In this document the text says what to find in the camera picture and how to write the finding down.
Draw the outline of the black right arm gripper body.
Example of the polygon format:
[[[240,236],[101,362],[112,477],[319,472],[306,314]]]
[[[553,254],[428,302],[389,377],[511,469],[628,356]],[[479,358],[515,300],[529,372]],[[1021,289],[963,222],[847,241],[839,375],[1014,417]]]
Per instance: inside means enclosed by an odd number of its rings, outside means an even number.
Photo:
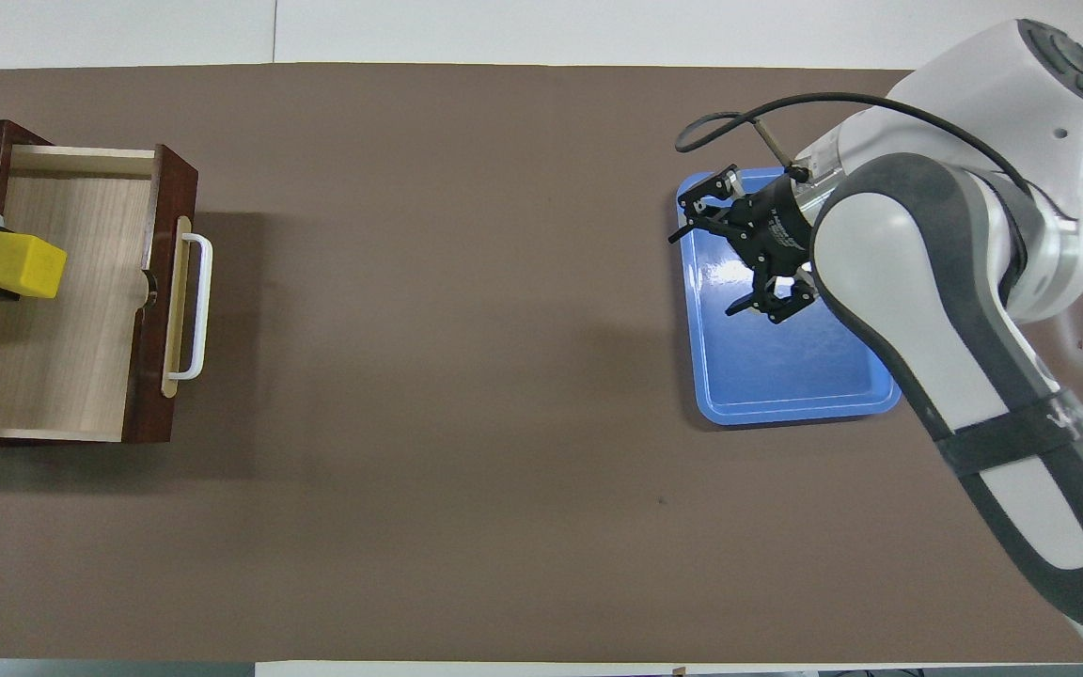
[[[845,175],[835,160],[800,158],[795,166],[808,172],[806,181],[796,181],[781,167],[741,171],[746,237],[739,257],[756,276],[793,277],[808,264],[817,214]]]

